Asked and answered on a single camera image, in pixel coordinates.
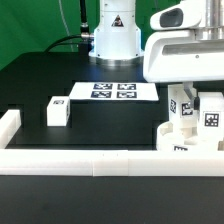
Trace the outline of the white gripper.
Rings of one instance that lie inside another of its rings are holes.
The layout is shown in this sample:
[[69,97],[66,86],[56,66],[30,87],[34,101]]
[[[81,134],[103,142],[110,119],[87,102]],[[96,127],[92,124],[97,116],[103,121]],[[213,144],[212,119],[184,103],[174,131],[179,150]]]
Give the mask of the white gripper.
[[200,107],[193,81],[224,80],[224,40],[197,40],[193,30],[152,34],[145,46],[143,77],[147,82],[184,82],[193,110]]

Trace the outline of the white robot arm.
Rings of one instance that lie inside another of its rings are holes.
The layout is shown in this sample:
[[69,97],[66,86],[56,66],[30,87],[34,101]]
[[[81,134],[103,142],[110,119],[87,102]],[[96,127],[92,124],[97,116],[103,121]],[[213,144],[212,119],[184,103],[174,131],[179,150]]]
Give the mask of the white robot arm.
[[141,60],[152,83],[224,80],[224,0],[180,0],[150,18],[141,44],[136,0],[100,0],[90,60],[117,66]]

